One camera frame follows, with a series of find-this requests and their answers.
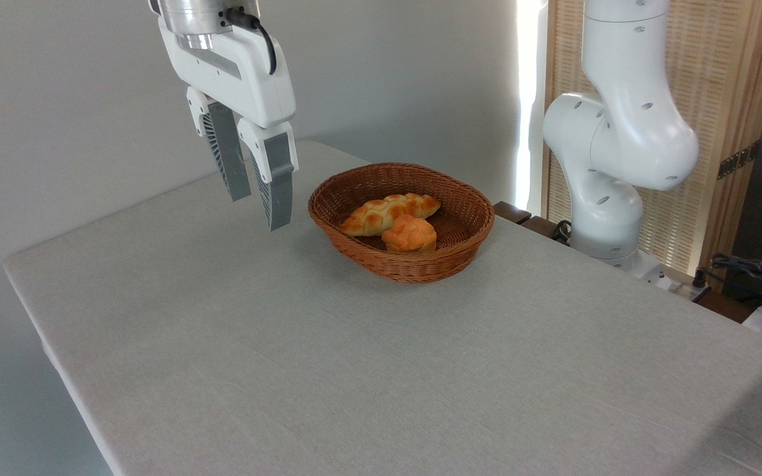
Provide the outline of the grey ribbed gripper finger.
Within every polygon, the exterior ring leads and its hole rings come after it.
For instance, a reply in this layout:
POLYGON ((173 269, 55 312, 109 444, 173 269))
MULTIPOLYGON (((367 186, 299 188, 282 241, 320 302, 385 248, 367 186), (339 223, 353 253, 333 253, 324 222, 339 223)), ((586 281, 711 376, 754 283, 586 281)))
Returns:
POLYGON ((191 85, 187 88, 187 100, 194 128, 208 142, 230 198, 234 202, 246 198, 251 187, 233 111, 191 85))
POLYGON ((237 132, 251 152, 269 229, 288 225, 292 216, 292 175, 298 169, 292 126, 284 122, 261 128, 240 118, 237 132))

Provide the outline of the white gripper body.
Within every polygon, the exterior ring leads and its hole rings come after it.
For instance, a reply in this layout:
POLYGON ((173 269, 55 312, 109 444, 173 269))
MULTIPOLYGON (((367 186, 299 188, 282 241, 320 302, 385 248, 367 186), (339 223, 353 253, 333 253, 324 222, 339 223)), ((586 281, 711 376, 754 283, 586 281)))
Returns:
POLYGON ((163 19, 157 24, 173 69, 182 81, 261 128, 294 117, 292 81, 278 40, 272 40, 276 69, 269 73, 267 41, 257 31, 233 28, 213 35, 212 49, 198 50, 182 46, 181 37, 167 29, 163 19))

